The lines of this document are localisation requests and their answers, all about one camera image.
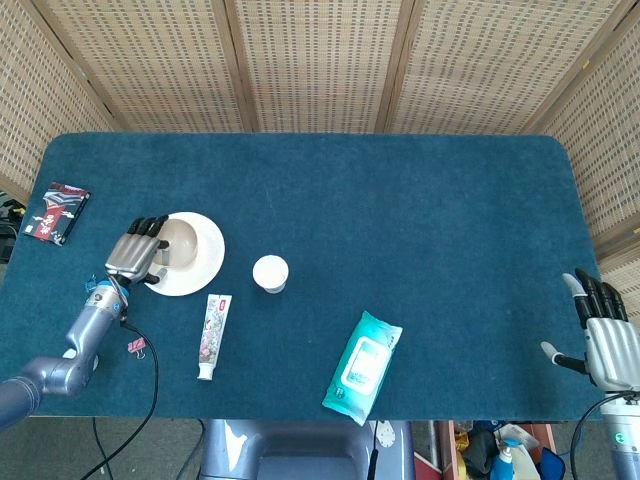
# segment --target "robotic hand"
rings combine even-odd
[[[586,342],[585,360],[558,352],[553,345],[541,347],[554,365],[589,375],[591,383],[605,398],[585,413],[571,442],[571,469],[574,479],[574,451],[580,429],[598,407],[611,441],[618,478],[640,480],[640,330],[629,323],[620,294],[611,285],[600,283],[576,269],[577,279],[565,273]]]
[[[139,218],[120,237],[105,264],[108,280],[87,299],[66,336],[62,357],[37,357],[6,382],[0,383],[0,430],[31,415],[43,394],[76,395],[87,386],[100,342],[114,321],[126,319],[128,288],[141,281],[157,283],[149,267],[158,249],[169,247],[157,235],[167,216]]]

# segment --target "blue table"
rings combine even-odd
[[[130,321],[160,358],[157,414],[322,420],[321,401],[363,310],[404,327],[372,418],[560,420],[600,395],[554,368],[539,343],[581,355],[561,274],[596,272],[567,156],[549,137],[86,133],[49,146],[29,214],[53,181],[92,198],[63,247],[21,236],[0,298],[0,377],[64,334],[130,221],[174,211],[213,219],[227,252],[204,290],[138,286]],[[252,281],[268,253],[285,291]],[[209,293],[233,295],[214,380],[196,380]],[[114,327],[79,397],[48,415],[140,416],[151,356]]]

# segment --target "spray bottle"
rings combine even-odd
[[[516,440],[504,439],[504,444],[500,447],[500,455],[493,459],[491,466],[490,480],[513,480],[513,458],[511,448],[520,445]]]

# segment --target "wet wipes package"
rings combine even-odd
[[[384,380],[402,328],[363,312],[322,405],[364,425]]]

